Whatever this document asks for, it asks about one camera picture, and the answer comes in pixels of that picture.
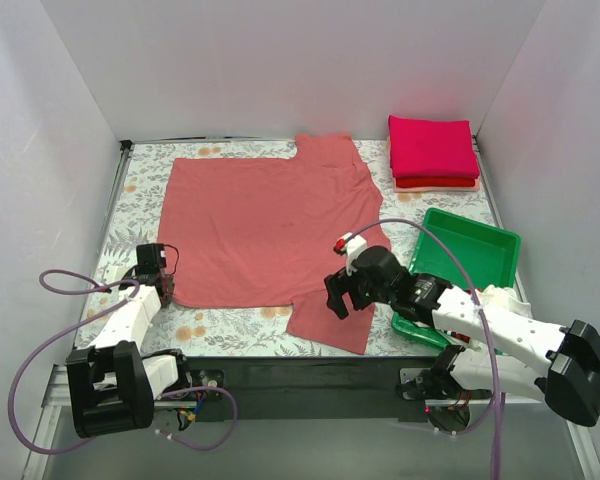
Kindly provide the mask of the salmon pink t shirt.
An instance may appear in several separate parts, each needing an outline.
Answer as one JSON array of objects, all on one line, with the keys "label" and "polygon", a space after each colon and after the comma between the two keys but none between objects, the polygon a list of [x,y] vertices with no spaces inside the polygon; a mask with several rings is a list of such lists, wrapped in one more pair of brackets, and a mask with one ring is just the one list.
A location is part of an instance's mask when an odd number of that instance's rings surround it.
[{"label": "salmon pink t shirt", "polygon": [[158,239],[169,246],[173,299],[189,308],[291,306],[290,334],[355,354],[365,351],[372,307],[339,319],[326,305],[326,276],[343,259],[333,248],[378,225],[382,195],[345,134],[296,138],[284,158],[177,159]]}]

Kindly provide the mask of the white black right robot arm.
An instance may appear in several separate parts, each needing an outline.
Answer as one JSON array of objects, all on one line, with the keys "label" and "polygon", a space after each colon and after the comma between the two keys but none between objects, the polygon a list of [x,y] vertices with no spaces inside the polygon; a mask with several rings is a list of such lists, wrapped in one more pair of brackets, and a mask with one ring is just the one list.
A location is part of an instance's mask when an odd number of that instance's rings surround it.
[{"label": "white black right robot arm", "polygon": [[518,312],[508,291],[478,299],[447,280],[412,274],[383,246],[357,237],[334,250],[345,265],[325,278],[327,307],[344,319],[351,309],[389,306],[406,320],[468,337],[446,346],[431,367],[398,388],[409,399],[445,400],[489,390],[544,402],[560,417],[593,427],[600,417],[600,335],[580,320],[565,327]]}]

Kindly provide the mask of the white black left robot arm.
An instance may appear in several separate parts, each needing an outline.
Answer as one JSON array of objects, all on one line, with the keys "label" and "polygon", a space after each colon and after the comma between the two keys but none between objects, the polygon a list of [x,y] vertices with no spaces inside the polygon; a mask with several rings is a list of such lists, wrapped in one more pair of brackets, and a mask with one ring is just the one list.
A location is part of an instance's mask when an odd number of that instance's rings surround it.
[{"label": "white black left robot arm", "polygon": [[177,268],[168,265],[170,248],[162,243],[136,247],[136,264],[115,283],[122,306],[107,315],[87,347],[66,360],[73,424],[82,439],[146,428],[163,393],[180,400],[192,390],[193,377],[180,350],[140,353],[154,317],[173,297]]}]

